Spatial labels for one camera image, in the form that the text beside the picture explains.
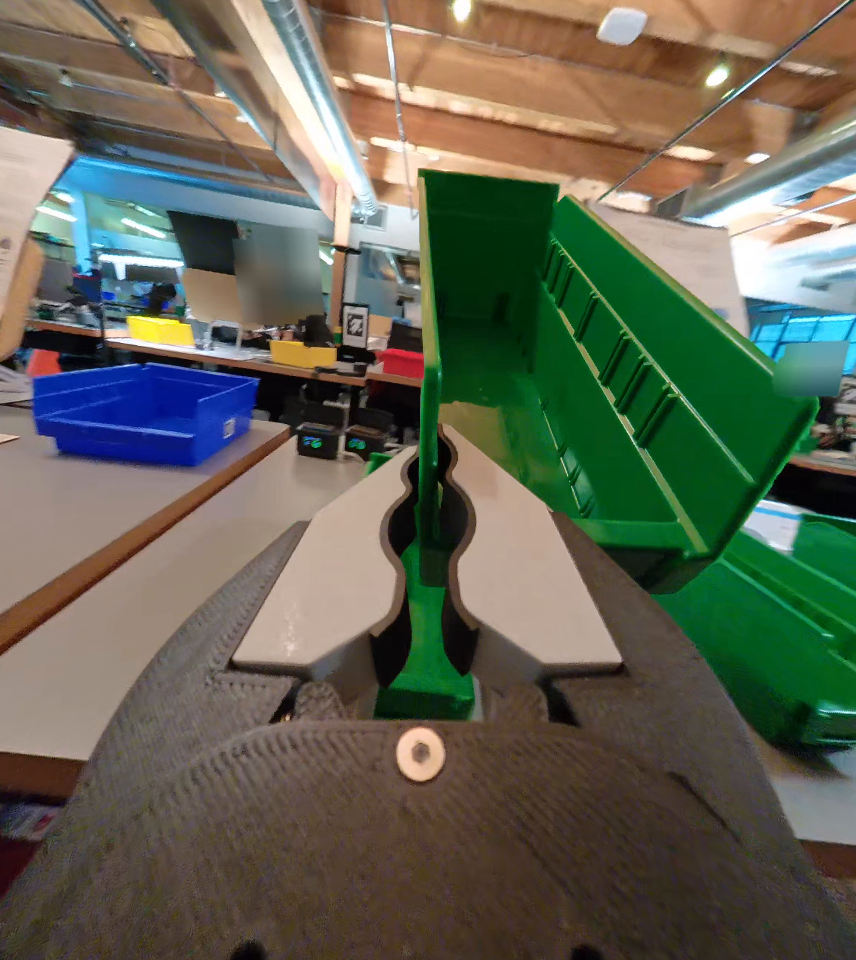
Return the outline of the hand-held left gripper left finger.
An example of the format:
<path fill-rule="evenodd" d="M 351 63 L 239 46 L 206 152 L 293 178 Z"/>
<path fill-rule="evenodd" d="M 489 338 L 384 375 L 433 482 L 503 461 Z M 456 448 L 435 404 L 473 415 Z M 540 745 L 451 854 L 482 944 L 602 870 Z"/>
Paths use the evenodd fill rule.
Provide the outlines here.
<path fill-rule="evenodd" d="M 314 516 L 232 655 L 236 669 L 390 687 L 411 647 L 403 558 L 417 533 L 418 467 L 407 446 Z"/>

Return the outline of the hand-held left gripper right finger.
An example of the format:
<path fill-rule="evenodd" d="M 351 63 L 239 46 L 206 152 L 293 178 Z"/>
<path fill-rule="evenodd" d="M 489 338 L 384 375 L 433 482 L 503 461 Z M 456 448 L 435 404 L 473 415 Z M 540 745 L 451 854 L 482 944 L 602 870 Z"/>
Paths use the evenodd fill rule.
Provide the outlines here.
<path fill-rule="evenodd" d="M 479 681 L 610 674 L 623 658 L 555 522 L 535 493 L 451 426 L 440 522 L 453 550 L 445 653 Z"/>

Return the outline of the grey desk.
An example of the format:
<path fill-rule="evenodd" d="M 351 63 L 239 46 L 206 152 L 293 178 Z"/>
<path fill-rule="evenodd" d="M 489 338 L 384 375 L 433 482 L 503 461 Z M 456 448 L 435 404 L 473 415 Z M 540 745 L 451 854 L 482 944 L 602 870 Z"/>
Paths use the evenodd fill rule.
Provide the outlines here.
<path fill-rule="evenodd" d="M 287 441 L 0 657 L 0 790 L 61 799 L 161 645 L 291 522 L 362 477 Z M 804 760 L 755 750 L 809 858 L 856 880 L 856 748 Z"/>
<path fill-rule="evenodd" d="M 290 429 L 254 420 L 200 466 L 60 454 L 0 406 L 0 657 L 263 462 Z"/>

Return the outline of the black battery charger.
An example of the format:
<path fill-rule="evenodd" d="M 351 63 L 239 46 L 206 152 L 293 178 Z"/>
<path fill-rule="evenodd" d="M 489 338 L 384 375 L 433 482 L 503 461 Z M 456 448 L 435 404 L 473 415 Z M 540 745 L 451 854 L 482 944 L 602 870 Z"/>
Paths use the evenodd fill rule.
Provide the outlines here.
<path fill-rule="evenodd" d="M 304 458 L 337 461 L 342 437 L 340 426 L 304 421 L 295 430 L 296 452 Z"/>
<path fill-rule="evenodd" d="M 389 431 L 365 424 L 351 424 L 344 433 L 345 454 L 367 461 L 372 454 L 386 452 L 391 442 Z"/>

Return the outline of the large blue bin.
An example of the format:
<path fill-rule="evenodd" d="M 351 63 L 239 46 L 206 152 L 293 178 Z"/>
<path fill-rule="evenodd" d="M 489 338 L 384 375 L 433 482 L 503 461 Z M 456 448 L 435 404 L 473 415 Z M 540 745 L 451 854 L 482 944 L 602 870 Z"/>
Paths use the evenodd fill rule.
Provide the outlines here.
<path fill-rule="evenodd" d="M 33 415 L 60 453 L 197 467 L 248 431 L 258 386 L 180 366 L 92 368 L 35 379 Z"/>

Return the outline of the yellow bin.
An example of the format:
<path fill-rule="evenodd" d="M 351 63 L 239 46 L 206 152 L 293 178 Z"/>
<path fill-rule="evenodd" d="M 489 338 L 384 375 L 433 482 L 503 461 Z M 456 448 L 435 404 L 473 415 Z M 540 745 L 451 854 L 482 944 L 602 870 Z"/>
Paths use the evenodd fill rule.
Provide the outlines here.
<path fill-rule="evenodd" d="M 304 370 L 330 368 L 338 363 L 338 350 L 334 346 L 308 345 L 295 340 L 270 342 L 271 362 L 280 366 Z"/>
<path fill-rule="evenodd" d="M 194 330 L 176 317 L 129 316 L 126 321 L 130 339 L 166 347 L 195 349 Z"/>

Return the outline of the red bin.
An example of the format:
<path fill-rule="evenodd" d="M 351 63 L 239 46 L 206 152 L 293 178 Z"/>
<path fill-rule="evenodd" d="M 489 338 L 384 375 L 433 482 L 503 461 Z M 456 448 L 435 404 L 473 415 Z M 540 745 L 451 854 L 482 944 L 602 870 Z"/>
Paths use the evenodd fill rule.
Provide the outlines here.
<path fill-rule="evenodd" d="M 389 377 L 420 381 L 424 377 L 424 354 L 419 351 L 389 347 L 379 353 L 376 368 Z"/>

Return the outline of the long wooden table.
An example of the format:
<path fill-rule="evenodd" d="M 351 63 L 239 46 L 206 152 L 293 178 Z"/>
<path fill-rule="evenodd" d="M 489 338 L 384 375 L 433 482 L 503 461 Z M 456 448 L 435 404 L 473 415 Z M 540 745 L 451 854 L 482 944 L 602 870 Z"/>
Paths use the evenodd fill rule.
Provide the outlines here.
<path fill-rule="evenodd" d="M 364 375 L 353 375 L 347 371 L 345 364 L 341 364 L 333 369 L 287 366 L 274 363 L 269 359 L 268 355 L 262 351 L 244 349 L 200 350 L 186 346 L 168 346 L 127 337 L 118 337 L 115 335 L 116 331 L 114 330 L 111 331 L 110 336 L 101 335 L 99 330 L 71 322 L 62 323 L 29 318 L 27 328 L 33 331 L 44 331 L 76 338 L 83 337 L 96 341 L 104 344 L 111 358 L 119 358 L 121 354 L 150 355 L 166 359 L 188 361 L 194 364 L 245 370 L 258 376 L 298 378 L 302 380 L 338 383 L 343 386 L 362 386 L 368 383 L 381 382 L 420 389 L 423 384 L 420 378 L 387 373 L 383 370 L 381 364 L 369 366 Z"/>

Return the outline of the white blue paper sheet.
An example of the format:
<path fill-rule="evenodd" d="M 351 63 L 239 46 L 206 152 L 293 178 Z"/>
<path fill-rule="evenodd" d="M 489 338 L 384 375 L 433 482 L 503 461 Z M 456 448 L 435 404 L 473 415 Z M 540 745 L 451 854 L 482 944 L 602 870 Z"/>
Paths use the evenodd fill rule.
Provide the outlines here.
<path fill-rule="evenodd" d="M 804 508 L 765 498 L 748 515 L 742 531 L 771 549 L 790 555 L 802 518 L 810 513 Z"/>

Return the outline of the black monitor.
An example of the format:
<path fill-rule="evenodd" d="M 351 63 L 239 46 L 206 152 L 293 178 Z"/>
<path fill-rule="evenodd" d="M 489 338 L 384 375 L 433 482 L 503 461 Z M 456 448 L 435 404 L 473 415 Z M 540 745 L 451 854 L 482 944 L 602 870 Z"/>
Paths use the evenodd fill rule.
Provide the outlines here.
<path fill-rule="evenodd" d="M 167 214 L 187 269 L 236 275 L 234 244 L 241 239 L 237 221 L 177 210 Z"/>

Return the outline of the white ceiling access point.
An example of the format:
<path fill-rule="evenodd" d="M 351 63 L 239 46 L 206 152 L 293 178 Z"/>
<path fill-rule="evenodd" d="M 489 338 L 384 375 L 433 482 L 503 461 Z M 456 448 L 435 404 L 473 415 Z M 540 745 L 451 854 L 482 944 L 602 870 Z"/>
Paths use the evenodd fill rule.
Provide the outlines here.
<path fill-rule="evenodd" d="M 614 6 L 602 18 L 596 32 L 599 42 L 624 47 L 638 40 L 648 24 L 649 15 L 642 9 Z"/>

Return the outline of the silver air duct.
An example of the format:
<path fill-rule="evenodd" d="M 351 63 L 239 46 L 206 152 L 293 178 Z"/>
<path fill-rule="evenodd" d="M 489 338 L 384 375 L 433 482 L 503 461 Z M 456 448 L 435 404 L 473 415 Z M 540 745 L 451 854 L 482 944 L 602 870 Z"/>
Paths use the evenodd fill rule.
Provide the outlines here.
<path fill-rule="evenodd" d="M 302 1 L 264 1 L 263 6 L 331 142 L 342 170 L 339 177 L 351 187 L 362 215 L 375 216 L 379 210 L 376 191 L 338 100 L 309 5 Z"/>
<path fill-rule="evenodd" d="M 674 217 L 711 226 L 799 198 L 856 174 L 856 113 L 812 132 L 780 153 L 711 186 L 692 187 Z"/>

